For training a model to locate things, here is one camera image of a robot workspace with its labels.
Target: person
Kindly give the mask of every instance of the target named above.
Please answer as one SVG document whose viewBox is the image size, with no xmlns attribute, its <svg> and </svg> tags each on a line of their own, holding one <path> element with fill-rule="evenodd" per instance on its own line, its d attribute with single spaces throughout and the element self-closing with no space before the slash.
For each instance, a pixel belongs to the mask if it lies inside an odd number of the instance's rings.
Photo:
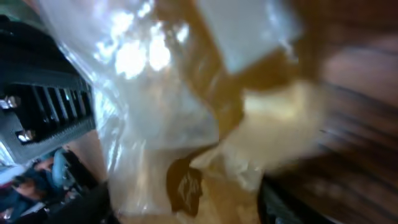
<svg viewBox="0 0 398 224">
<path fill-rule="evenodd" d="M 11 187 L 0 194 L 0 212 L 12 209 L 9 222 L 14 222 L 38 202 L 58 199 L 65 194 L 64 149 L 58 149 L 34 163 L 22 175 L 15 176 Z"/>
</svg>

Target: white sticker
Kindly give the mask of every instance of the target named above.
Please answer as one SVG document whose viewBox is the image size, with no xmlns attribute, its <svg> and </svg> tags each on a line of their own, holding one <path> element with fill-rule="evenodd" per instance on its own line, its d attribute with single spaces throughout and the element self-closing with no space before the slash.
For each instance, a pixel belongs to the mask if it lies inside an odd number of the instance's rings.
<svg viewBox="0 0 398 224">
<path fill-rule="evenodd" d="M 229 73 L 243 71 L 302 34 L 285 0 L 198 0 L 197 7 Z"/>
</svg>

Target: transparent plastic wrap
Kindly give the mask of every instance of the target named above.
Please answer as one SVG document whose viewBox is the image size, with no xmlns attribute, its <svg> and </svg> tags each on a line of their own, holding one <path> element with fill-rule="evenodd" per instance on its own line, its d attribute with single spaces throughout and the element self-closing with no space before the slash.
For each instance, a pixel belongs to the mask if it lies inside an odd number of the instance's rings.
<svg viewBox="0 0 398 224">
<path fill-rule="evenodd" d="M 171 213 L 170 165 L 226 138 L 244 116 L 245 91 L 286 85 L 311 60 L 289 1 L 37 3 L 94 87 L 111 203 L 127 216 Z"/>
</svg>

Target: wooden floor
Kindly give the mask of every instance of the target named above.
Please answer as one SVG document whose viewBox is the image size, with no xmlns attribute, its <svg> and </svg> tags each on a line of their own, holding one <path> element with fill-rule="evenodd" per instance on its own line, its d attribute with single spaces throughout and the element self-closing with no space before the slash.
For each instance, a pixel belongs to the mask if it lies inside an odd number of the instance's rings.
<svg viewBox="0 0 398 224">
<path fill-rule="evenodd" d="M 342 223 L 398 223 L 398 1 L 322 3 L 329 22 L 323 74 L 332 92 L 322 156 L 278 181 Z M 94 131 L 71 147 L 105 179 Z"/>
</svg>

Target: plastic packaging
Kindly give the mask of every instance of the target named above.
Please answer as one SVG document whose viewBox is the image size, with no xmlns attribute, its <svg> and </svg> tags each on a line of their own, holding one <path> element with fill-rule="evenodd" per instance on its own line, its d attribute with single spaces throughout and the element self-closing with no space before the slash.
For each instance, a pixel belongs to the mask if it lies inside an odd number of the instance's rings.
<svg viewBox="0 0 398 224">
<path fill-rule="evenodd" d="M 290 43 L 304 32 L 287 1 L 38 4 L 63 53 L 94 86 L 111 203 L 123 215 L 170 213 L 171 163 L 224 139 L 243 117 L 244 90 L 300 73 L 290 71 L 300 70 Z"/>
</svg>

